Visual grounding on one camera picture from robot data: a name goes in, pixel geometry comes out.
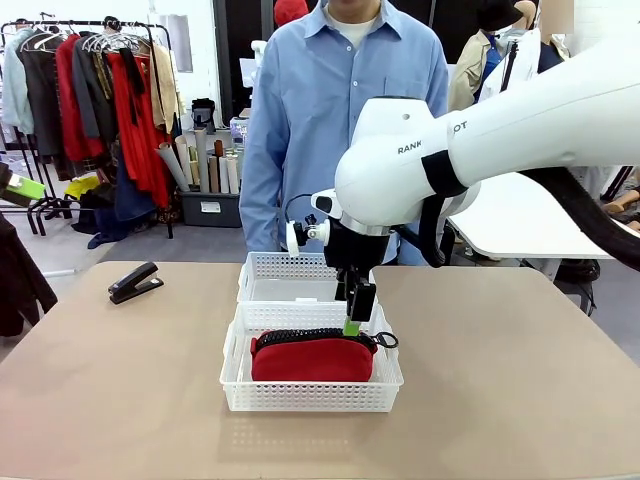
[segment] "blue shirt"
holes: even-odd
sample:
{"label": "blue shirt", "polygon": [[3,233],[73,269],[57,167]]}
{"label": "blue shirt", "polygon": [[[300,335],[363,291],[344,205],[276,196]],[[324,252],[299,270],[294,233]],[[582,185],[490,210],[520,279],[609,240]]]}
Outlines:
{"label": "blue shirt", "polygon": [[[269,40],[254,87],[242,173],[240,214],[249,251],[280,251],[285,221],[279,204],[334,187],[365,102],[380,95],[422,98],[431,113],[446,113],[448,73],[435,33],[382,0],[381,12],[358,49],[334,29],[322,7],[278,29]],[[304,222],[308,198],[289,217]],[[390,242],[390,249],[397,250]],[[322,251],[309,242],[307,251]],[[424,264],[402,246],[405,264]],[[387,259],[396,256],[388,252]]]}

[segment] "clothing rack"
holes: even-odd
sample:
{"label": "clothing rack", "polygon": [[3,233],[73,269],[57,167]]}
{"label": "clothing rack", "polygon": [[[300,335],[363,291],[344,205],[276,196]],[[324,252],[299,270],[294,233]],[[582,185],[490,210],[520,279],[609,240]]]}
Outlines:
{"label": "clothing rack", "polygon": [[[33,25],[33,26],[69,26],[71,27],[72,25],[74,26],[93,26],[93,27],[105,27],[106,23],[103,20],[21,20],[19,22],[7,22],[5,24],[2,25],[2,27],[0,27],[0,37],[2,37],[2,46],[4,47],[6,44],[6,40],[5,40],[5,29],[9,26],[17,26],[17,25]],[[113,26],[113,21],[109,22],[109,27]],[[167,48],[169,49],[169,51],[171,51],[171,37],[169,35],[169,31],[167,30],[167,28],[164,25],[160,25],[160,24],[147,24],[147,23],[142,23],[142,22],[120,22],[120,21],[116,21],[116,26],[120,26],[120,27],[130,27],[130,28],[144,28],[147,31],[147,37],[149,40],[149,44],[153,45],[153,35],[151,33],[151,29],[152,28],[157,28],[160,29],[162,31],[164,31],[166,39],[167,39]],[[153,63],[154,63],[154,68],[155,68],[155,80],[156,80],[156,88],[158,90],[158,101],[160,103],[160,106],[162,108],[162,92],[160,91],[160,79],[159,79],[159,75],[158,75],[158,71],[157,71],[157,65],[158,62],[156,60],[156,53],[155,53],[155,49],[151,48],[150,49],[150,55],[153,59]],[[176,79],[175,79],[175,72],[173,70],[173,68],[171,68],[171,75],[173,77],[173,82],[174,85],[176,85]],[[176,99],[178,101],[178,103],[180,102],[180,99],[178,97],[178,92],[175,92],[176,95]],[[176,115],[177,117],[177,125],[178,125],[178,129],[182,130],[182,125],[180,123],[180,118],[179,115]],[[31,180],[35,180],[33,177],[33,173],[31,171],[31,168],[29,166],[29,161],[28,161],[28,157],[24,148],[24,144],[22,142],[21,139],[21,133],[18,131],[18,129],[16,127],[13,128],[14,130],[14,135],[16,137],[16,142],[18,143],[18,146],[20,148],[20,150],[22,151],[22,157],[25,161],[25,164],[27,165],[27,171],[29,173],[29,177],[31,178]],[[42,174],[40,172],[40,167],[38,165],[38,159],[39,156],[37,154],[37,148],[35,148],[34,143],[32,142],[31,138],[28,135],[25,135],[27,143],[28,143],[28,148],[31,152],[34,164],[35,164],[35,168],[36,171],[38,173],[38,180],[40,181],[40,183],[44,184],[44,180],[42,177]],[[43,170],[44,170],[44,174],[45,174],[45,178],[47,179],[47,184],[49,186],[50,192],[51,194],[49,195],[49,192],[46,190],[46,185],[45,185],[45,196],[38,200],[37,202],[35,202],[33,205],[30,205],[27,209],[26,209],[26,213],[27,213],[27,219],[29,222],[29,226],[31,227],[31,231],[33,232],[34,235],[37,235],[38,233],[40,233],[41,236],[46,236],[46,230],[44,228],[44,223],[42,222],[42,215],[43,213],[46,212],[46,216],[45,219],[49,220],[51,218],[57,217],[60,215],[60,213],[63,214],[64,218],[71,218],[71,212],[73,211],[91,211],[92,209],[86,209],[86,208],[71,208],[71,200],[66,200],[66,199],[61,199],[58,198],[55,194],[55,190],[53,188],[53,183],[51,182],[51,178],[49,176],[49,172],[46,168],[46,165],[43,164]],[[8,210],[3,210],[0,209],[0,211],[4,211],[7,213],[25,213],[25,210],[20,207],[4,207],[7,208]],[[34,211],[36,212],[36,223],[37,223],[37,229],[36,229],[36,223],[34,223],[33,220],[33,213]],[[167,235],[169,239],[173,238],[173,225],[171,223],[171,220],[169,219],[167,222]]]}

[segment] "red zipper pouch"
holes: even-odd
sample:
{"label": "red zipper pouch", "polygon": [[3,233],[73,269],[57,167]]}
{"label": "red zipper pouch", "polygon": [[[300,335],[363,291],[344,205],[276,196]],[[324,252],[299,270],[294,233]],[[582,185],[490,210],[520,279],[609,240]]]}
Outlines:
{"label": "red zipper pouch", "polygon": [[368,382],[378,346],[396,348],[389,332],[347,337],[340,328],[273,330],[251,341],[254,382]]}

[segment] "green object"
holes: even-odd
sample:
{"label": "green object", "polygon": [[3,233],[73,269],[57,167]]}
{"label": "green object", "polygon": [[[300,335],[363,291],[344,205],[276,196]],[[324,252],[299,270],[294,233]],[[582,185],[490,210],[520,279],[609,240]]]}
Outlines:
{"label": "green object", "polygon": [[345,337],[357,337],[360,335],[360,322],[352,322],[351,317],[347,317],[342,334]]}
{"label": "green object", "polygon": [[44,195],[44,185],[15,174],[11,177],[7,190],[32,200],[40,200]]}

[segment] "black stapler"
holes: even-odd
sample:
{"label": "black stapler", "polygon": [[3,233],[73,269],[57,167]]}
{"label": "black stapler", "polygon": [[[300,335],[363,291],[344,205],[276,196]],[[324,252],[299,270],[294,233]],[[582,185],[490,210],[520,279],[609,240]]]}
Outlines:
{"label": "black stapler", "polygon": [[140,283],[157,271],[158,267],[155,263],[147,262],[144,265],[140,265],[133,272],[122,277],[109,287],[109,293],[111,294],[109,300],[118,305],[154,288],[161,287],[164,282],[159,278],[152,278],[147,282]]}

